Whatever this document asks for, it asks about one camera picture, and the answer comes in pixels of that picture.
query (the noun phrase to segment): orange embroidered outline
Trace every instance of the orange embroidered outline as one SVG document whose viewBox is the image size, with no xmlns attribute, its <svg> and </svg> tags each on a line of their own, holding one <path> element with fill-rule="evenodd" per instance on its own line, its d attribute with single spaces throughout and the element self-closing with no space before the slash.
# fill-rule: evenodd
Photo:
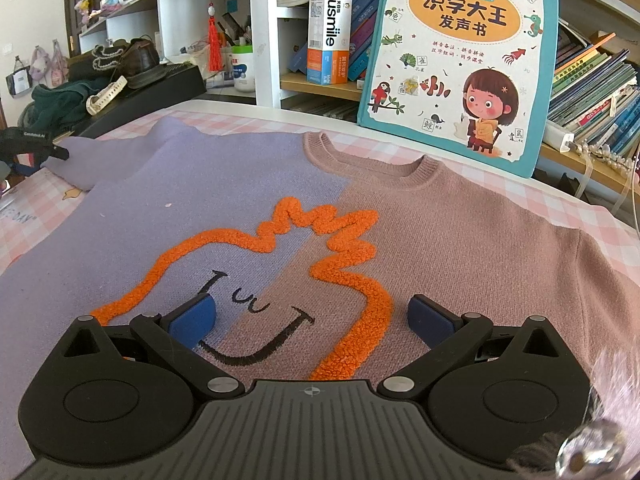
<svg viewBox="0 0 640 480">
<path fill-rule="evenodd" d="M 376 255 L 375 246 L 359 240 L 359 237 L 378 221 L 378 212 L 358 210 L 338 218 L 336 212 L 337 209 L 331 204 L 304 212 L 300 200 L 285 197 L 276 204 L 271 220 L 258 225 L 256 236 L 236 229 L 203 231 L 164 252 L 132 291 L 113 303 L 95 309 L 92 314 L 104 325 L 128 312 L 151 292 L 171 264 L 206 244 L 226 243 L 255 253 L 270 253 L 276 248 L 275 235 L 290 231 L 291 219 L 297 227 L 311 226 L 317 235 L 335 233 L 326 245 L 336 254 L 314 263 L 309 268 L 309 275 L 323 282 L 348 286 L 367 298 L 360 318 L 309 377 L 312 381 L 349 379 L 385 335 L 391 322 L 393 301 L 376 280 L 341 270 L 364 263 Z"/>
</svg>

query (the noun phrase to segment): teal book cover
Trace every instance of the teal book cover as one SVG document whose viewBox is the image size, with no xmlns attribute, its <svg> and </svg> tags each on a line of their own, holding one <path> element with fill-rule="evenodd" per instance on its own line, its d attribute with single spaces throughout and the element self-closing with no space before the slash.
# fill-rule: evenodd
<svg viewBox="0 0 640 480">
<path fill-rule="evenodd" d="M 558 0 L 380 0 L 358 124 L 533 174 Z"/>
</svg>

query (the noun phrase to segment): tablecloth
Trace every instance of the tablecloth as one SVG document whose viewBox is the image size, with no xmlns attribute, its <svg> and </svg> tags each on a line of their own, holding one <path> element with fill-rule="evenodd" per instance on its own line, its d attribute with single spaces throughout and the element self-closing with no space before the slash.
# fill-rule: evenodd
<svg viewBox="0 0 640 480">
<path fill-rule="evenodd" d="M 161 117 L 171 115 L 211 135 L 240 132 L 303 133 L 314 128 L 237 116 L 159 110 L 121 126 L 100 140 L 125 139 L 146 134 Z M 405 164 L 422 154 L 415 150 L 363 137 L 326 131 L 338 150 L 391 164 Z M 519 206 L 559 226 L 582 229 L 598 242 L 611 265 L 640 286 L 640 242 L 603 207 L 561 198 L 508 176 L 479 170 L 448 158 L 440 158 L 465 178 L 498 192 Z M 84 193 L 69 192 L 68 183 L 43 169 L 26 179 L 0 199 L 0 273 L 26 251 L 46 238 L 69 216 Z"/>
</svg>

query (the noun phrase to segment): cartoon girl's face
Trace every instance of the cartoon girl's face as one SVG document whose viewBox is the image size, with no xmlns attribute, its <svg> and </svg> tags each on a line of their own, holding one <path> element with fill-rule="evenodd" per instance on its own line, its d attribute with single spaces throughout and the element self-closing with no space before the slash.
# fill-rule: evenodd
<svg viewBox="0 0 640 480">
<path fill-rule="evenodd" d="M 509 105 L 503 105 L 498 96 L 493 95 L 491 92 L 476 90 L 472 86 L 468 88 L 466 94 L 464 94 L 464 98 L 469 111 L 483 120 L 497 119 L 501 117 L 502 114 L 511 112 L 511 107 Z"/>
</svg>

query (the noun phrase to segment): crosshair logo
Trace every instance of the crosshair logo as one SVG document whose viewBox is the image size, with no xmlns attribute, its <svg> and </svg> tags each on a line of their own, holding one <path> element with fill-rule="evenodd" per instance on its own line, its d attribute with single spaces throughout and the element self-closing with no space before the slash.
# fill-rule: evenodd
<svg viewBox="0 0 640 480">
<path fill-rule="evenodd" d="M 317 394 L 322 392 L 322 390 L 320 388 L 316 388 L 315 386 L 309 386 L 308 388 L 305 388 L 302 391 L 305 392 L 308 396 L 311 396 L 311 397 L 316 396 Z"/>
</svg>

